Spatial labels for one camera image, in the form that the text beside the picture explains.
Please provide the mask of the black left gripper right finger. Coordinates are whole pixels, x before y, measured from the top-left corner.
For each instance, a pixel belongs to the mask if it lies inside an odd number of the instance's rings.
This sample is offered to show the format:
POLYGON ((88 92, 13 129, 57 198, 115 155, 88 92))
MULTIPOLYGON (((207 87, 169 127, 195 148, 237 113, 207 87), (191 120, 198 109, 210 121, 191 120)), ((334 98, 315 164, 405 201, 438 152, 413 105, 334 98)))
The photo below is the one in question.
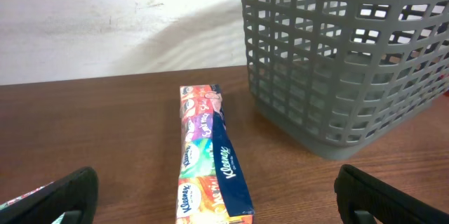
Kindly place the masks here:
POLYGON ((341 166, 334 191, 345 224, 448 222, 447 213, 349 164, 341 166))

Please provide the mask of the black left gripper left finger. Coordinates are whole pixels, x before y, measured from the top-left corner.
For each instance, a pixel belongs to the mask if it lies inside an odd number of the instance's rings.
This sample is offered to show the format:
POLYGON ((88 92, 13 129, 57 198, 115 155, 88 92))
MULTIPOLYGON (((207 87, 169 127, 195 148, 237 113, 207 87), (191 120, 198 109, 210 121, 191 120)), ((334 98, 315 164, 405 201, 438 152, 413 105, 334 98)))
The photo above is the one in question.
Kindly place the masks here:
POLYGON ((52 223, 63 213, 62 223, 92 223, 98 188, 96 171, 82 167, 1 210, 1 224, 52 223))

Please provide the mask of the grey plastic mesh basket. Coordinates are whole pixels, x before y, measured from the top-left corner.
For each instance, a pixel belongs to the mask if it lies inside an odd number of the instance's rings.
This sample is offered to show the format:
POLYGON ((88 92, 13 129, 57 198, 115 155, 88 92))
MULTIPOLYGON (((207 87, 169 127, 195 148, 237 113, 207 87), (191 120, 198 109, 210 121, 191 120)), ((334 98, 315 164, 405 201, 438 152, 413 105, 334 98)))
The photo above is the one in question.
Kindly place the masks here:
POLYGON ((448 0, 241 0, 249 89, 310 152, 348 159, 448 90, 448 0))

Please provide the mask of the colourful Kleenex tissue pack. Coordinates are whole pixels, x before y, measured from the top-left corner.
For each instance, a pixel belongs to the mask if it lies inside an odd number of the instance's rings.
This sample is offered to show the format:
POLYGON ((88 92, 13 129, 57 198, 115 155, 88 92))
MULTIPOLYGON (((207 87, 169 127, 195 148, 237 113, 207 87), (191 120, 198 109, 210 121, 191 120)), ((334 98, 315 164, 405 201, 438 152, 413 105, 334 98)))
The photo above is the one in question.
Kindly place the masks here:
POLYGON ((227 135, 217 84, 181 86, 177 224, 253 224, 255 211, 227 135))

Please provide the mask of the teal wet wipes packet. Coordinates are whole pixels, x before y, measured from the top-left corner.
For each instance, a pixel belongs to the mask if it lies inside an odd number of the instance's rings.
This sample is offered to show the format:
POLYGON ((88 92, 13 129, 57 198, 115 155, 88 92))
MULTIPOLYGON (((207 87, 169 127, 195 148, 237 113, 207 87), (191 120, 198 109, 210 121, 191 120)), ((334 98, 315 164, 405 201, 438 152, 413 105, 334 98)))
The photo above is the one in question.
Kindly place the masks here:
MULTIPOLYGON (((30 191, 30 192, 25 193, 25 194, 23 194, 23 195, 21 195, 19 197, 16 197, 14 199, 8 200, 7 202, 4 202, 3 204, 1 204, 0 210, 4 210, 4 209, 8 208, 9 206, 11 206, 11 205, 21 201, 22 199, 24 199, 24 198, 34 194, 35 192, 38 192, 39 190, 42 190, 45 187, 46 187, 46 185, 43 185, 43 186, 38 187, 38 188, 36 188, 36 189, 34 189, 34 190, 30 191)), ((54 220, 52 222, 52 224, 61 224, 64 217, 65 217, 65 214, 63 213, 56 220, 54 220)))

